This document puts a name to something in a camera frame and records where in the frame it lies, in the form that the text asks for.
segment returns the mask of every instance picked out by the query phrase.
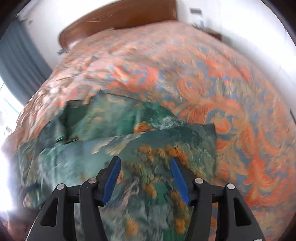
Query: bedspread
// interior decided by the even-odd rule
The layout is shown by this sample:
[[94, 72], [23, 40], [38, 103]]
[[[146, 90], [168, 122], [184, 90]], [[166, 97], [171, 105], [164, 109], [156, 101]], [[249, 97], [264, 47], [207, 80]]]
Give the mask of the bedspread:
[[2, 150], [11, 159], [68, 100], [87, 103], [99, 90], [160, 103], [188, 123], [213, 123], [212, 183], [234, 183], [267, 240], [281, 236], [296, 208], [296, 126], [256, 66], [185, 23], [108, 29], [78, 43], [54, 69]]

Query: metal screw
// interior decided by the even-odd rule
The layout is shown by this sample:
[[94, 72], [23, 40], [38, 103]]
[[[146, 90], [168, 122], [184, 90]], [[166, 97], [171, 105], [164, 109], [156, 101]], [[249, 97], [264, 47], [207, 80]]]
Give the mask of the metal screw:
[[195, 179], [195, 182], [196, 182], [197, 184], [202, 184], [202, 183], [203, 183], [203, 179], [201, 179], [201, 178], [196, 178], [196, 179]]
[[64, 184], [59, 184], [59, 185], [57, 185], [57, 189], [58, 190], [62, 190], [62, 189], [64, 189], [64, 187], [65, 187], [65, 185]]
[[232, 183], [228, 183], [227, 184], [227, 187], [229, 188], [229, 189], [234, 189], [235, 188], [235, 185], [234, 184], [232, 184]]
[[96, 183], [96, 179], [94, 177], [90, 178], [89, 179], [89, 183], [90, 184]]

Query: green patterned fabric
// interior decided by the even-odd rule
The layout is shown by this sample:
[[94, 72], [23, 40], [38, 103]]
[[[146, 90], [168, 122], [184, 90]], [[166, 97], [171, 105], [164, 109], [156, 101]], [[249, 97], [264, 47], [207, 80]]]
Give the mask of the green patterned fabric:
[[[100, 208], [108, 239], [184, 240], [192, 211], [176, 190], [170, 160], [178, 156], [212, 182], [214, 125], [184, 124], [158, 104], [127, 97], [100, 92], [87, 105], [68, 102], [38, 138], [21, 146], [16, 158], [24, 204], [38, 207], [59, 183], [80, 185], [95, 177], [113, 156], [121, 158], [122, 169], [111, 201]], [[79, 215], [75, 223], [83, 240]]]

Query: orange floral pattern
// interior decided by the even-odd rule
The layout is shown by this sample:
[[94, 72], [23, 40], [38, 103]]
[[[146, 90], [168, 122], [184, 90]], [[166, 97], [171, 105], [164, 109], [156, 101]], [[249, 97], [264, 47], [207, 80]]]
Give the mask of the orange floral pattern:
[[[99, 32], [77, 44], [24, 107], [2, 147], [8, 159], [68, 100], [100, 89], [158, 102], [186, 122], [214, 123], [213, 183], [233, 182], [265, 237], [281, 236], [296, 208], [296, 126], [282, 96], [246, 58], [185, 23]], [[156, 195], [152, 185], [147, 193]], [[175, 223], [182, 233], [186, 222]]]
[[146, 132], [151, 130], [151, 125], [150, 124], [146, 124], [145, 121], [142, 121], [141, 123], [137, 124], [134, 128], [134, 133], [139, 133], [139, 132]]

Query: floral bedspread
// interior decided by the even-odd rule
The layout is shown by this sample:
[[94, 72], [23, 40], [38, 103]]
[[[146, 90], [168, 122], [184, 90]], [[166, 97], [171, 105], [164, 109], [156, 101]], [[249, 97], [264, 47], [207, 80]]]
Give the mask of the floral bedspread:
[[256, 66], [185, 23], [108, 29], [77, 44], [54, 69], [2, 150], [12, 159], [67, 101], [88, 103], [99, 90], [160, 103], [188, 123], [213, 123], [212, 183], [234, 183], [266, 239], [281, 236], [296, 210], [296, 126]]

